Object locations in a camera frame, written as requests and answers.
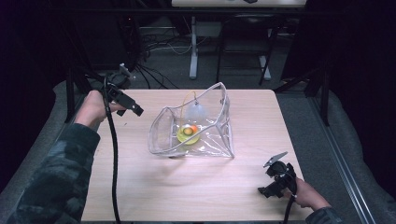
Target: white table leg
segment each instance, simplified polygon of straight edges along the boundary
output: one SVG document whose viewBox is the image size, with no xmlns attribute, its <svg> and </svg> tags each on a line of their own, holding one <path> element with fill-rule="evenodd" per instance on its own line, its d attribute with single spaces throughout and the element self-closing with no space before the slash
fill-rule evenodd
<svg viewBox="0 0 396 224">
<path fill-rule="evenodd" d="M 265 56 L 263 56 L 263 55 L 260 56 L 260 65 L 262 67 L 265 66 L 265 62 L 266 62 Z M 267 67 L 267 70 L 265 70 L 264 80 L 267 80 L 267 81 L 271 80 L 270 69 L 268 67 Z"/>
</svg>

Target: wooden table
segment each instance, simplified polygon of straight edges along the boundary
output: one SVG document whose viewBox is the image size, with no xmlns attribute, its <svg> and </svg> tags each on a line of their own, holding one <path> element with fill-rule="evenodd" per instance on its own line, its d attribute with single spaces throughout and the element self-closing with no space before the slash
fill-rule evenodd
<svg viewBox="0 0 396 224">
<path fill-rule="evenodd" d="M 262 168 L 275 154 L 288 151 L 303 177 L 276 96 L 268 90 L 227 90 L 235 158 L 168 159 L 149 153 L 152 122 L 164 106 L 181 105 L 190 90 L 125 91 L 144 108 L 141 117 L 114 114 L 119 142 L 118 203 L 123 221 L 283 220 L 287 199 L 261 195 L 257 188 L 274 180 Z M 106 120 L 94 156 L 88 200 L 82 220 L 114 220 L 111 200 L 113 146 Z M 294 205 L 290 220 L 312 211 Z"/>
</svg>

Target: person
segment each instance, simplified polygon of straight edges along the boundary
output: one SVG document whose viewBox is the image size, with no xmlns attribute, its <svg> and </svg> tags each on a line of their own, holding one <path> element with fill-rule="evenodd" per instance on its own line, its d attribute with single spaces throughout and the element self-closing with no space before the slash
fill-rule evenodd
<svg viewBox="0 0 396 224">
<path fill-rule="evenodd" d="M 111 112 L 124 110 L 109 104 Z M 90 91 L 74 123 L 52 146 L 33 174 L 7 223 L 79 223 L 87 200 L 93 155 L 100 141 L 95 128 L 106 118 L 103 96 Z M 308 223 L 341 223 L 329 203 L 309 184 L 297 178 L 301 207 L 314 210 Z"/>
<path fill-rule="evenodd" d="M 295 202 L 302 208 L 310 207 L 314 212 L 305 221 L 308 224 L 333 224 L 344 223 L 336 211 L 311 185 L 296 177 L 297 193 Z M 293 197 L 291 192 L 286 192 L 285 197 Z"/>
</svg>

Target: gray carpet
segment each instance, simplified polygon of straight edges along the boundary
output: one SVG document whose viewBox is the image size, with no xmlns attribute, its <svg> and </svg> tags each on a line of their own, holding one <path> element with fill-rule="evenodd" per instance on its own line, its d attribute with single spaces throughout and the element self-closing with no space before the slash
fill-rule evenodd
<svg viewBox="0 0 396 224">
<path fill-rule="evenodd" d="M 188 46 L 186 42 L 178 44 L 180 46 Z M 160 71 L 161 75 L 155 73 L 151 73 L 151 75 L 170 89 L 206 89 L 215 83 L 217 61 L 215 44 L 216 40 L 206 39 L 199 45 L 198 78 L 195 80 L 189 78 L 190 51 L 185 54 L 177 54 L 172 49 L 157 49 L 150 53 L 146 62 L 141 62 L 141 64 Z M 220 80 L 227 89 L 272 90 L 282 84 L 280 75 L 289 46 L 289 39 L 283 37 L 278 39 L 274 57 L 269 66 L 272 80 L 265 82 L 262 86 L 258 85 L 260 77 L 257 76 L 224 76 Z M 131 89 L 146 89 L 148 84 L 143 76 L 137 71 L 133 71 L 133 74 Z M 146 74 L 150 87 L 152 89 L 161 88 L 161 85 L 151 75 Z M 170 81 L 162 80 L 162 76 L 169 78 Z M 376 223 L 396 223 L 396 203 L 376 184 L 371 172 L 362 161 L 359 137 L 356 135 L 336 96 L 331 94 L 330 97 L 329 121 L 331 126 L 323 128 L 315 107 L 317 100 L 305 98 L 302 94 L 303 88 L 304 83 L 299 84 L 291 91 L 279 93 L 277 99 L 305 180 L 329 200 L 347 223 L 364 223 L 358 212 L 359 209 L 355 207 L 354 201 L 351 199 L 351 195 L 356 192 L 350 192 L 345 180 L 340 175 L 340 170 L 335 165 L 336 161 L 332 155 L 333 146 L 326 134 L 326 132 L 330 132 L 345 157 L 347 167 L 350 168 L 350 172 L 359 186 L 360 194 L 367 202 L 374 221 Z M 54 91 L 57 94 L 57 101 L 48 122 L 26 156 L 19 171 L 0 195 L 0 223 L 5 222 L 32 172 L 48 153 L 50 146 L 64 127 L 64 119 L 66 118 L 64 83 L 58 85 Z"/>
</svg>

